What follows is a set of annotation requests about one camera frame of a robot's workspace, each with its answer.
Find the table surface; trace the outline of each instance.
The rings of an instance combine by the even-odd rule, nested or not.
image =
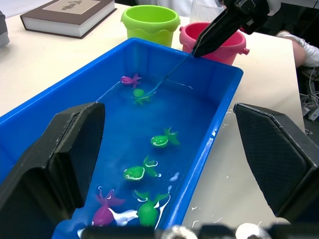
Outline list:
[[[19,16],[8,18],[11,42],[0,49],[0,116],[126,40],[120,23],[126,6],[117,8],[81,40],[25,31]],[[188,22],[181,17],[181,25]],[[231,227],[281,221],[249,169],[232,109],[236,102],[270,108],[304,130],[292,43],[258,33],[246,39],[250,53],[238,55],[234,62],[244,75],[184,218],[188,227],[216,221]],[[181,49],[177,31],[172,46]]]

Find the green bucket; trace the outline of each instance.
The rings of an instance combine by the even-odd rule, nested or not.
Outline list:
[[[169,47],[180,24],[175,11],[155,5],[130,7],[122,14],[121,22],[127,29],[128,38],[138,37]]]

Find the book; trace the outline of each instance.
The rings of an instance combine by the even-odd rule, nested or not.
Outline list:
[[[53,0],[20,18],[29,31],[83,38],[115,10],[114,0]]]

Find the green toy fish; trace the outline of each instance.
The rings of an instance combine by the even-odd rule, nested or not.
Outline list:
[[[171,133],[171,128],[164,129],[165,135],[158,135],[151,138],[151,144],[156,148],[165,148],[170,142],[173,145],[180,145],[180,142],[177,140],[177,132]]]
[[[136,166],[124,170],[124,178],[128,181],[140,181],[144,174],[147,173],[151,177],[159,177],[160,174],[157,174],[153,169],[158,165],[157,161],[149,161],[149,156],[143,161],[143,166]]]
[[[141,225],[144,227],[154,227],[159,214],[155,206],[159,201],[167,198],[169,194],[157,195],[156,199],[151,201],[148,192],[139,193],[135,190],[135,193],[138,197],[145,201],[145,203],[142,204],[138,209],[138,217],[140,219]]]
[[[133,95],[135,96],[135,104],[143,105],[143,102],[150,102],[151,96],[142,97],[144,95],[144,91],[142,89],[133,90]]]

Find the pink toy fish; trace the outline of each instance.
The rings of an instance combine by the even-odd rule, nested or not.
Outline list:
[[[105,198],[103,198],[101,188],[99,188],[99,190],[100,195],[96,196],[96,200],[101,204],[101,207],[95,212],[92,224],[94,226],[106,226],[110,224],[114,219],[109,207],[121,205],[124,203],[125,200],[116,198],[114,196],[113,189]]]
[[[136,73],[133,78],[128,77],[128,76],[122,76],[121,77],[121,82],[124,85],[133,85],[133,89],[136,88],[136,85],[140,84],[140,82],[138,82],[138,80],[141,79],[141,77],[138,76],[138,74]]]

